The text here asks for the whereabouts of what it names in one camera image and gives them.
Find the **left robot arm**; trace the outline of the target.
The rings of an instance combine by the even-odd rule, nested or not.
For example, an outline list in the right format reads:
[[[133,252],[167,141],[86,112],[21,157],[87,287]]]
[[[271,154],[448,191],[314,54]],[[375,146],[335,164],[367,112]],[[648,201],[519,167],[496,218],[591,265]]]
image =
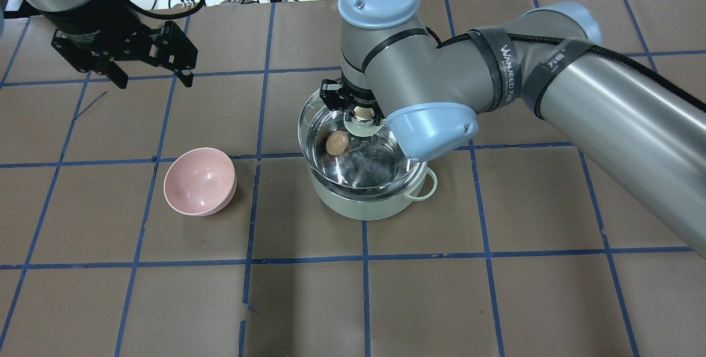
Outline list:
[[[55,26],[51,46],[74,70],[106,76],[124,89],[129,77],[119,63],[141,61],[192,86],[197,48],[177,20],[199,12],[204,0],[179,13],[151,12],[131,0],[25,1]]]

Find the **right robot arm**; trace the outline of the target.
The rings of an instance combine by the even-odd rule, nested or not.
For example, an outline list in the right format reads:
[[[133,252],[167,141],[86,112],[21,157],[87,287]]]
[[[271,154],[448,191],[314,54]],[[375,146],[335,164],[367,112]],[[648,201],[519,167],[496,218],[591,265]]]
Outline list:
[[[603,48],[579,3],[535,8],[437,43],[420,0],[338,0],[342,85],[331,110],[373,109],[407,158],[427,162],[516,99],[548,121],[700,255],[705,252],[704,103]]]

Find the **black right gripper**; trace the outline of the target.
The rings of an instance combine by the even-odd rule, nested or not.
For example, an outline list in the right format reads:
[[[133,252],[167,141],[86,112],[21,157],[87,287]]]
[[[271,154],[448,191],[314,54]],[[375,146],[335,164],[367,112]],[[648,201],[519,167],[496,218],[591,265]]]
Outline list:
[[[371,89],[360,88],[340,79],[323,79],[320,99],[329,111],[344,111],[351,106],[374,109],[377,100]]]

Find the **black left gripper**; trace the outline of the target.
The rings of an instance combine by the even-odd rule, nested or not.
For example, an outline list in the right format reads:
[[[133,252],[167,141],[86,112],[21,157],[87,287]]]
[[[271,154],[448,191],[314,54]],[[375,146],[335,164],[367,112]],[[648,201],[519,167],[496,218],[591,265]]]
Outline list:
[[[167,20],[158,34],[131,15],[117,21],[52,15],[51,23],[56,27],[51,46],[77,71],[92,70],[125,89],[129,77],[115,61],[143,61],[192,87],[197,48],[174,21]],[[156,34],[157,56],[151,55]]]

